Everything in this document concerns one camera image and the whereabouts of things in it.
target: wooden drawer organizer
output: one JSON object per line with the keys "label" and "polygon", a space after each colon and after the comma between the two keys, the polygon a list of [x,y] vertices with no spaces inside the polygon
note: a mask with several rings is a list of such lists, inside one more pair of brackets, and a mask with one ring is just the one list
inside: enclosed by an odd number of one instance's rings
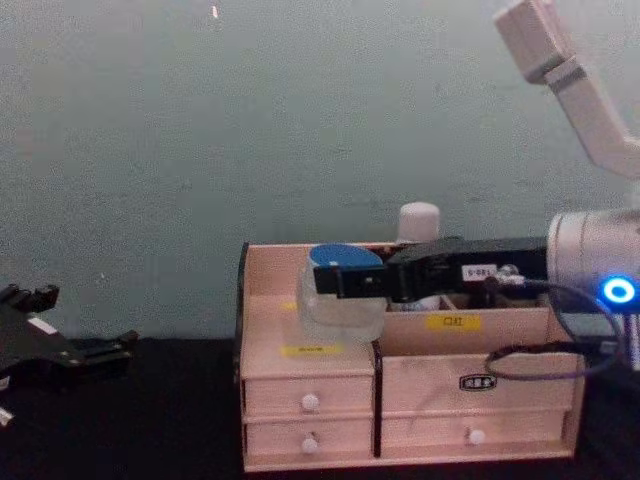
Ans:
{"label": "wooden drawer organizer", "polygon": [[[465,296],[442,297],[440,312],[386,313],[372,345],[318,343],[302,333],[295,304],[311,247],[243,250],[234,363],[245,471],[573,455],[582,379],[461,389],[462,377],[484,373],[492,350],[568,340],[543,301],[468,310]],[[438,324],[449,316],[473,318],[473,328]],[[519,373],[583,367],[569,354],[500,361]],[[310,438],[316,448],[304,453]]]}

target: black tabletop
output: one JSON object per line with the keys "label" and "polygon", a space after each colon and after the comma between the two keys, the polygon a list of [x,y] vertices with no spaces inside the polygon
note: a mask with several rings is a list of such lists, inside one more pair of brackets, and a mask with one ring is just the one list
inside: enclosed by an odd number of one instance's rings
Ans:
{"label": "black tabletop", "polygon": [[[140,342],[127,378],[58,395],[16,391],[0,430],[0,479],[240,478],[232,344]],[[305,479],[640,478],[640,378],[613,370],[587,384],[572,460],[274,473]]]}

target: drawer handle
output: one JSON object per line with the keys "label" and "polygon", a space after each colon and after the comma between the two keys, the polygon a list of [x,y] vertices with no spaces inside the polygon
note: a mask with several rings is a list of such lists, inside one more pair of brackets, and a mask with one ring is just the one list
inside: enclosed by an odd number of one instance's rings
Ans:
{"label": "drawer handle", "polygon": [[484,433],[484,430],[469,430],[467,433],[467,440],[471,445],[482,445],[487,439],[487,435]]}
{"label": "drawer handle", "polygon": [[318,440],[313,433],[308,433],[305,439],[302,441],[302,453],[306,455],[312,455],[320,448]]}
{"label": "drawer handle", "polygon": [[302,409],[305,412],[315,412],[320,408],[320,399],[313,393],[308,393],[302,397]]}

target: blue light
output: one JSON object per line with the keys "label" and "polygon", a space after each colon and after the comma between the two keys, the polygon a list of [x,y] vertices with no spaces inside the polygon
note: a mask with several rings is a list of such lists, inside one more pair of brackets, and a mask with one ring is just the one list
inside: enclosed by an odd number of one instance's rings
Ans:
{"label": "blue light", "polygon": [[627,303],[636,296],[636,289],[626,278],[614,277],[606,281],[602,287],[604,296],[613,303]]}

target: wire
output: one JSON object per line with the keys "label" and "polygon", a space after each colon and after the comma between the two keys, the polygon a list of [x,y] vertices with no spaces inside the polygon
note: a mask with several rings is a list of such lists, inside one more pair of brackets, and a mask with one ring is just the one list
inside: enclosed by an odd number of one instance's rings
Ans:
{"label": "wire", "polygon": [[498,370],[495,370],[492,367],[492,364],[495,361],[505,358],[508,355],[511,355],[513,353],[551,352],[551,351],[554,351],[553,349],[554,346],[562,345],[562,342],[555,343],[555,344],[552,343],[547,345],[533,346],[533,347],[532,346],[511,347],[502,351],[498,350],[496,352],[492,352],[487,356],[484,362],[484,367],[487,373],[497,378],[504,378],[506,380],[517,380],[522,382],[537,382],[537,381],[545,381],[545,380],[570,380],[570,379],[576,379],[581,377],[589,377],[592,375],[602,373],[616,364],[616,362],[618,361],[618,357],[621,355],[624,348],[624,333],[620,328],[620,326],[618,325],[618,322],[613,316],[613,313],[611,312],[609,307],[607,307],[604,303],[602,303],[600,300],[598,300],[598,298],[594,297],[593,295],[590,295],[587,292],[570,285],[563,285],[560,283],[548,282],[546,280],[528,280],[528,279],[525,279],[522,285],[524,287],[545,287],[549,289],[560,290],[588,301],[590,304],[592,304],[595,308],[598,309],[598,311],[600,311],[604,315],[604,317],[609,322],[609,325],[611,325],[614,336],[616,338],[616,350],[614,353],[609,355],[605,360],[598,363],[597,365],[586,368],[584,370],[579,370],[577,372],[540,373],[540,374],[526,375],[526,374],[518,374],[518,373],[500,372]]}
{"label": "wire", "polygon": [[551,294],[549,295],[549,301],[551,302],[551,307],[553,308],[553,311],[556,314],[556,318],[558,319],[558,323],[560,324],[562,329],[565,331],[567,335],[569,335],[569,338],[571,338],[571,340],[573,340],[574,342],[578,342],[579,341],[578,335],[576,335],[576,333],[569,327],[569,324],[567,323],[567,318],[565,317],[564,312],[560,308],[560,303],[558,302],[558,296],[556,295],[555,292],[551,292]]}

